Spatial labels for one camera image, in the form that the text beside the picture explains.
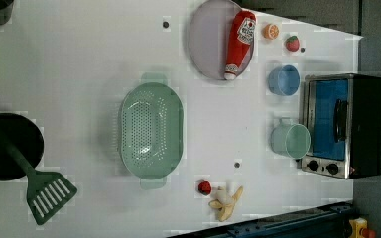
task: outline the light blue mug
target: light blue mug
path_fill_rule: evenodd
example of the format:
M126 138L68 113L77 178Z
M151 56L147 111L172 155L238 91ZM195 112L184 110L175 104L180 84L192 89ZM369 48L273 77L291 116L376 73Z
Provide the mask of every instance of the light blue mug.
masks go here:
M297 92L300 85L300 76L295 67L286 65L275 68L268 77L271 92L291 96Z
M271 135L272 150L293 159L302 158L308 152L310 145L311 135L308 128L294 123L290 118L281 118L280 124Z

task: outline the red ketchup bottle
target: red ketchup bottle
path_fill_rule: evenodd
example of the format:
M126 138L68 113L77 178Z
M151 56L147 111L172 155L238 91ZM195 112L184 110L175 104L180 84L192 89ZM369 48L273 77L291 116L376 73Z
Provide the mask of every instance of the red ketchup bottle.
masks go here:
M242 65L250 45L253 42L253 34L256 25L256 17L248 11L240 11L234 17L233 26L228 40L227 62L225 64L224 78L235 79L237 71Z

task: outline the green spatula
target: green spatula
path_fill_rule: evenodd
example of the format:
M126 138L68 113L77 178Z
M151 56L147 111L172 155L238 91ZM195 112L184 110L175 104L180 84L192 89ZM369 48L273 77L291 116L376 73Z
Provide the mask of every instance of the green spatula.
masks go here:
M47 222L76 195L76 187L60 173L36 171L1 129L0 145L27 175L27 203L38 225Z

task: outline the orange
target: orange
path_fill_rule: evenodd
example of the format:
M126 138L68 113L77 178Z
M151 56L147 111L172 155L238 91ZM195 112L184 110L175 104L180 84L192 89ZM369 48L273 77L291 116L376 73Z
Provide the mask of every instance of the orange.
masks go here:
M277 25L274 24L268 24L264 30L262 31L262 35L266 39L274 40L278 37L278 34L280 34L280 30L278 29Z

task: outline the blue cup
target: blue cup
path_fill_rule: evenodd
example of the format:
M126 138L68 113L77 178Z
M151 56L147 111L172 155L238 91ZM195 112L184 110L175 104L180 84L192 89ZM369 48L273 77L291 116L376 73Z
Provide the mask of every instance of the blue cup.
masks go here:
M291 96L297 92L300 85L300 76L295 67L286 65L275 68L268 77L271 92Z

